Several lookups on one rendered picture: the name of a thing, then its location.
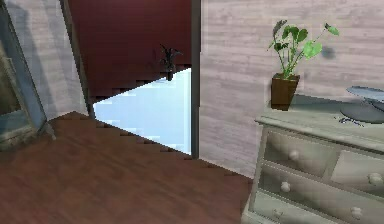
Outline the green house plant brown pot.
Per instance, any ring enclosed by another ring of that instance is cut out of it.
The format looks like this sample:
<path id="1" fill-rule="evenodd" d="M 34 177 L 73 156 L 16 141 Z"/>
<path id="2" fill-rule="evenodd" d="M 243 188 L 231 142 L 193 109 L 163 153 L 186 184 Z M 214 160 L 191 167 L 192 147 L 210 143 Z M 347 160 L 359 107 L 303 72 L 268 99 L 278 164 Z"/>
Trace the green house plant brown pot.
<path id="1" fill-rule="evenodd" d="M 281 71 L 273 75 L 270 86 L 270 107 L 287 111 L 300 81 L 295 69 L 300 60 L 309 60 L 323 50 L 319 42 L 325 33 L 339 36 L 340 32 L 328 23 L 324 24 L 321 33 L 315 39 L 309 39 L 308 30 L 295 25 L 288 25 L 286 20 L 278 21 L 272 30 L 272 41 L 268 49 L 273 49 L 278 56 Z"/>

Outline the grey round dish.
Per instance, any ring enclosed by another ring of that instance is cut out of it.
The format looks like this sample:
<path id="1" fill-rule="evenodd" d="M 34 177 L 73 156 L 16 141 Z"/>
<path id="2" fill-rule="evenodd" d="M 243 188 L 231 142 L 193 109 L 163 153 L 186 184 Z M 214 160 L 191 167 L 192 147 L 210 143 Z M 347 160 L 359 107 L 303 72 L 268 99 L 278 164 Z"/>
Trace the grey round dish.
<path id="1" fill-rule="evenodd" d="M 351 120 L 370 124 L 384 123 L 384 90 L 351 86 L 347 91 L 363 98 L 360 103 L 352 103 L 340 109 L 340 112 Z"/>

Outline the grey chest of drawers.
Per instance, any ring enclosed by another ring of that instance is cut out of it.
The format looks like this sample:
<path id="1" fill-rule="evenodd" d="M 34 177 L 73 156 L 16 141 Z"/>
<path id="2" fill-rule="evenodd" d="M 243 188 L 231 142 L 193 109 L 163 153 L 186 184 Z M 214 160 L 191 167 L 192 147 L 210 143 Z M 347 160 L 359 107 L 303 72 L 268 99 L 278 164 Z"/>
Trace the grey chest of drawers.
<path id="1" fill-rule="evenodd" d="M 384 124 L 337 104 L 266 109 L 241 224 L 384 224 Z"/>

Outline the dark house plant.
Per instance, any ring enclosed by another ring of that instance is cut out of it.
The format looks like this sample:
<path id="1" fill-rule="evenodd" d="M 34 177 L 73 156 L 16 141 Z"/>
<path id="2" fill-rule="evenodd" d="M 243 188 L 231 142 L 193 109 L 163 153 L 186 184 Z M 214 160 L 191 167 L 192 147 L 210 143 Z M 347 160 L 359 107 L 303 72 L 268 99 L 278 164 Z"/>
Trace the dark house plant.
<path id="1" fill-rule="evenodd" d="M 161 47 L 162 47 L 162 52 L 164 53 L 164 57 L 159 61 L 159 63 L 164 66 L 164 73 L 166 74 L 166 80 L 171 81 L 173 79 L 173 74 L 176 71 L 174 58 L 177 55 L 182 55 L 182 52 L 174 48 L 166 48 L 164 45 L 161 45 Z"/>

